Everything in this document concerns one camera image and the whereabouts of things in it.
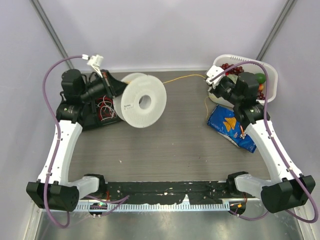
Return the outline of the white plastic spool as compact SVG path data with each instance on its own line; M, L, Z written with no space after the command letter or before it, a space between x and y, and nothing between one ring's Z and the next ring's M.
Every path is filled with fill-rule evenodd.
M121 81L126 87L113 100L117 116L134 128L146 128L159 120L167 103L164 84L157 77L140 72L128 74Z

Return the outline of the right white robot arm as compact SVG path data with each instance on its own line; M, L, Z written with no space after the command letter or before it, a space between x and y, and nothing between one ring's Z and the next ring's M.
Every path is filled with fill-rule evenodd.
M233 198L247 193L262 200L270 213L303 206L310 201L315 188L311 175L304 175L284 150L266 105L257 101L259 83L250 72L239 74L233 82L222 73L208 80L209 91L233 105L235 119L255 143L270 179L263 180L245 171L228 175L226 193Z

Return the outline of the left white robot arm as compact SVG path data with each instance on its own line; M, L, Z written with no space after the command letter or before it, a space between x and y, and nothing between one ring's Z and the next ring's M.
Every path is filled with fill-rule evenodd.
M61 76L61 102L54 116L57 125L45 165L35 182L28 182L26 192L42 209L72 212L78 201L87 195L100 200L107 192L100 174L86 174L74 182L68 180L69 168L76 142L88 123L100 126L93 109L101 97L120 96L127 84L102 70L93 81L78 69L65 71Z

